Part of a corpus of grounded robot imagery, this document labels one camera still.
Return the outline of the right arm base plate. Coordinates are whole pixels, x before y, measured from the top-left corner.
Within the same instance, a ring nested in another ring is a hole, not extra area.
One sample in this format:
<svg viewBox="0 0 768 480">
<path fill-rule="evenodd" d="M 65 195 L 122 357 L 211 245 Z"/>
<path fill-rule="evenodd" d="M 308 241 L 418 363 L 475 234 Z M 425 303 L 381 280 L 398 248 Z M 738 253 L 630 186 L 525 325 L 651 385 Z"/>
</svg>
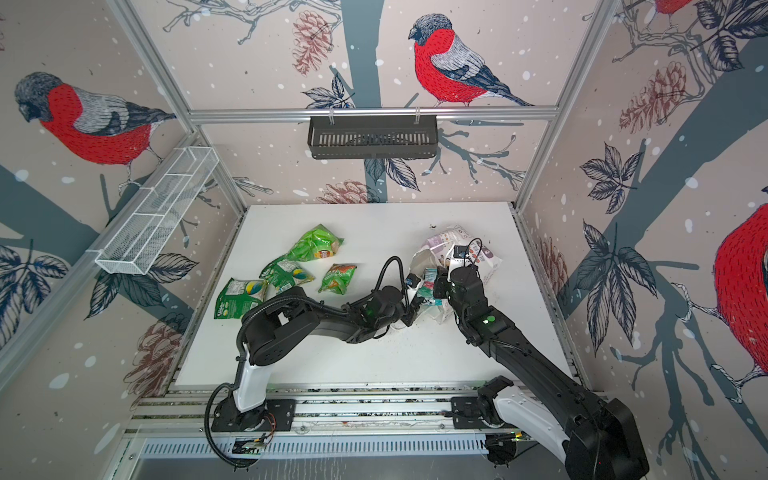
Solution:
<svg viewBox="0 0 768 480">
<path fill-rule="evenodd" d="M 457 430 L 521 430 L 521 427 L 502 419 L 497 405 L 501 397 L 452 397 L 450 408 L 443 415 L 452 420 Z"/>
</svg>

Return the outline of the white patterned paper bag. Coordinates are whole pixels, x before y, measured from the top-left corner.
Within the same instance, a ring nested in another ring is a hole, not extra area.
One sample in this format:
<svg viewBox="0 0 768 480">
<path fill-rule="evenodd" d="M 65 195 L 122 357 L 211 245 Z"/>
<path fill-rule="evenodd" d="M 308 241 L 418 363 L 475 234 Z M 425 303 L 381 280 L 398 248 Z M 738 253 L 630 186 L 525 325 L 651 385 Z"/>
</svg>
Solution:
<svg viewBox="0 0 768 480">
<path fill-rule="evenodd" d="M 433 285 L 438 276 L 448 275 L 454 271 L 448 270 L 448 256 L 456 244 L 469 245 L 472 249 L 474 266 L 478 269 L 480 278 L 488 283 L 502 259 L 495 255 L 483 241 L 473 237 L 459 224 L 450 225 L 441 233 L 435 234 L 422 244 L 413 255 L 409 273 L 414 273 L 423 279 L 418 290 L 408 289 L 408 299 L 414 311 L 414 319 L 431 319 L 441 324 L 453 313 L 448 300 L 433 298 Z"/>
</svg>

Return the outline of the green orange snack packet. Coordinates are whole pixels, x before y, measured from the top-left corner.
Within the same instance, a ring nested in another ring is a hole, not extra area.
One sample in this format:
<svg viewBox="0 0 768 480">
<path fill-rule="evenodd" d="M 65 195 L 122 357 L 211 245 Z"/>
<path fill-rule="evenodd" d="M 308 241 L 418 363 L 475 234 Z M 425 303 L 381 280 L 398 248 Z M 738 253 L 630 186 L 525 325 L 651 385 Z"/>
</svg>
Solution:
<svg viewBox="0 0 768 480">
<path fill-rule="evenodd" d="M 259 274 L 259 278 L 272 286 L 277 294 L 315 280 L 313 274 L 285 256 L 268 263 Z"/>
</svg>

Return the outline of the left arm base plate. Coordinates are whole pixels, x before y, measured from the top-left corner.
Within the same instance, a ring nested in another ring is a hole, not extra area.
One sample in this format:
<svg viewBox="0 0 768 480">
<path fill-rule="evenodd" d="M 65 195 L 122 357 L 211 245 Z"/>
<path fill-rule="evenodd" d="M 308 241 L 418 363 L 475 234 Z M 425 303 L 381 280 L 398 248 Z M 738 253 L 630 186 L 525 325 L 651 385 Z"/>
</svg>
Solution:
<svg viewBox="0 0 768 480">
<path fill-rule="evenodd" d="M 216 405 L 211 415 L 213 432 L 287 432 L 291 430 L 297 402 L 293 399 L 267 399 L 245 413 L 228 396 Z"/>
</svg>

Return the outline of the green Fox's candy bag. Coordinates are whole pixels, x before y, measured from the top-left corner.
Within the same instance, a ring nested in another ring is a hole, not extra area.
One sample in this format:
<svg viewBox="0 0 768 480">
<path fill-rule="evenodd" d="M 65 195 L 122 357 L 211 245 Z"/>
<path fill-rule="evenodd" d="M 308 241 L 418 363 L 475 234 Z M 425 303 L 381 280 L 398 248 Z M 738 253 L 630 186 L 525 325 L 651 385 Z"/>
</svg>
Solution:
<svg viewBox="0 0 768 480">
<path fill-rule="evenodd" d="M 215 319 L 241 319 L 266 299 L 268 282 L 264 279 L 231 278 L 220 291 L 214 307 Z"/>
</svg>

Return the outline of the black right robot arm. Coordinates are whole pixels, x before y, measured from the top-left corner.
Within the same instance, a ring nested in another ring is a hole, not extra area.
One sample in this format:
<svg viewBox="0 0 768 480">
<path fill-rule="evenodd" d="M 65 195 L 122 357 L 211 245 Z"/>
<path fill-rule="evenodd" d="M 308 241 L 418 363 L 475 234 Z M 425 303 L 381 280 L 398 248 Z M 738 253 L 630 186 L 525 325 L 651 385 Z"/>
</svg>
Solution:
<svg viewBox="0 0 768 480">
<path fill-rule="evenodd" d="M 513 376 L 486 385 L 494 423 L 522 429 L 556 456 L 572 479 L 642 479 L 649 473 L 632 411 L 578 384 L 536 349 L 489 304 L 476 266 L 439 275 L 434 295 L 451 305 L 467 343 Z"/>
</svg>

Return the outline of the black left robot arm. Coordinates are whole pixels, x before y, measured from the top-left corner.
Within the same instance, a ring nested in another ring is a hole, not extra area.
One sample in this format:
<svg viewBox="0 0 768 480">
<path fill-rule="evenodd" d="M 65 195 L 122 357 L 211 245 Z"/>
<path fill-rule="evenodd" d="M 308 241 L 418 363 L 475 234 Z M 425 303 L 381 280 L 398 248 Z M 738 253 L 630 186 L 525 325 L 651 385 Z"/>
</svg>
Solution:
<svg viewBox="0 0 768 480">
<path fill-rule="evenodd" d="M 352 303 L 328 306 L 292 287 L 243 316 L 236 336 L 238 350 L 234 383 L 214 411 L 216 432 L 253 431 L 269 414 L 266 406 L 271 366 L 310 335 L 347 344 L 378 339 L 400 321 L 410 326 L 417 308 L 395 286 L 385 286 Z"/>
</svg>

